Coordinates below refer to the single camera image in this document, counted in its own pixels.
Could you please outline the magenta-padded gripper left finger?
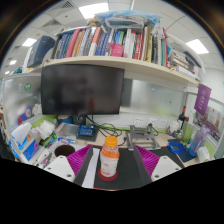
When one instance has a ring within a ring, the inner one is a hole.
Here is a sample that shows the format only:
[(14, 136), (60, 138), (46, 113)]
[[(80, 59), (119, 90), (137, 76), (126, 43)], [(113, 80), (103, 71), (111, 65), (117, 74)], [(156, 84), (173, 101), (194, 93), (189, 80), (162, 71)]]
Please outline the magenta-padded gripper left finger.
[(76, 185), (92, 186), (94, 172), (89, 168), (92, 156), (93, 146), (88, 145), (69, 156), (58, 156), (44, 170)]

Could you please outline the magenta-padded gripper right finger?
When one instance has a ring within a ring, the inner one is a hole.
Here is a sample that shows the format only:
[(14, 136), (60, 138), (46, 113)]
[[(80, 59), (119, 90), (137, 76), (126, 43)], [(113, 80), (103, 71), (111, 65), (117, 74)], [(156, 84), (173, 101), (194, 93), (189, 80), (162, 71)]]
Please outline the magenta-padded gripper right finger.
[(181, 170), (181, 167), (167, 155), (159, 157), (137, 145), (134, 146), (133, 155), (144, 185)]

